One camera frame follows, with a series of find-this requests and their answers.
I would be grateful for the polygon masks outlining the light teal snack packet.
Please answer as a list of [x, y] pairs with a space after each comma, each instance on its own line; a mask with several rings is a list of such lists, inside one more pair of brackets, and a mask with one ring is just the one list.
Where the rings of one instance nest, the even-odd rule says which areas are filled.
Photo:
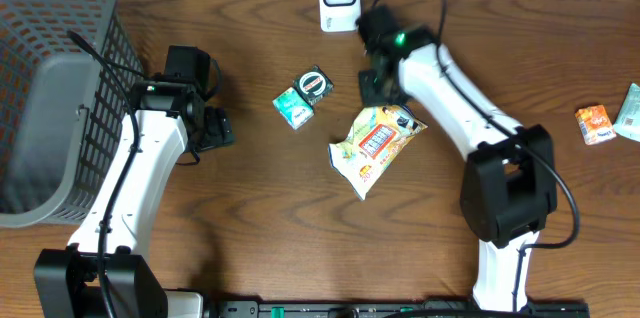
[[613, 124], [617, 135], [638, 142], [640, 140], [639, 117], [640, 117], [640, 90], [639, 86], [632, 83], [621, 106], [619, 114]]

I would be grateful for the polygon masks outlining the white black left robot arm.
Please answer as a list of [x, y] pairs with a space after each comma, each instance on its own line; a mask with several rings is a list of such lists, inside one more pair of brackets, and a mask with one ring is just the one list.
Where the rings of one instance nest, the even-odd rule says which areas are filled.
[[143, 81], [129, 94], [116, 155], [65, 249], [43, 250], [34, 280], [47, 317], [208, 317], [206, 296], [165, 289], [147, 263], [168, 178], [182, 154], [231, 141], [197, 82]]

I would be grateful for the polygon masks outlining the orange snack packet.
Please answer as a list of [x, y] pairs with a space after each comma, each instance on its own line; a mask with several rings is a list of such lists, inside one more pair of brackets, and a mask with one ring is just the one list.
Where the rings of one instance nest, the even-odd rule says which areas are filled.
[[580, 108], [575, 113], [586, 145], [596, 145], [616, 137], [613, 124], [603, 105]]

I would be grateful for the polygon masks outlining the yellow red snack bag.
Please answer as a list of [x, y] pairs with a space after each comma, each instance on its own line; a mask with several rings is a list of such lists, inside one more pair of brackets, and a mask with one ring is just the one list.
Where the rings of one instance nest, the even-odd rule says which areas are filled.
[[331, 166], [349, 182], [358, 198], [365, 200], [397, 155], [426, 128], [402, 106], [364, 108], [347, 138], [328, 146]]

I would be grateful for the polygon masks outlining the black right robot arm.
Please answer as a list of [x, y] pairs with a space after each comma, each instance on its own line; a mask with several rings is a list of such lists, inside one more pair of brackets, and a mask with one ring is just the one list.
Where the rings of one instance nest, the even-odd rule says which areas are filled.
[[527, 247], [557, 208], [549, 133], [539, 125], [523, 127], [494, 105], [427, 28], [361, 37], [374, 70], [363, 82], [364, 101], [416, 100], [465, 161], [460, 207], [479, 239], [476, 305], [522, 311]]

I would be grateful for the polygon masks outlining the dark green round packet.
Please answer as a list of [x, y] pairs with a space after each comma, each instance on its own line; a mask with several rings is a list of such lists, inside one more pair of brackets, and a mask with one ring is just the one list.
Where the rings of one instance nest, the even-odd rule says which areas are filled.
[[319, 66], [314, 65], [294, 81], [293, 88], [306, 103], [314, 106], [333, 91], [334, 84]]

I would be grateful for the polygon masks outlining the teal white tissue packet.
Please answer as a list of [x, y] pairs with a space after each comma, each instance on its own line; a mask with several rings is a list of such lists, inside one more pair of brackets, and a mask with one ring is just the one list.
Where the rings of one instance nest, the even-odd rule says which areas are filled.
[[312, 107], [293, 87], [281, 93], [272, 103], [294, 130], [299, 129], [314, 115]]

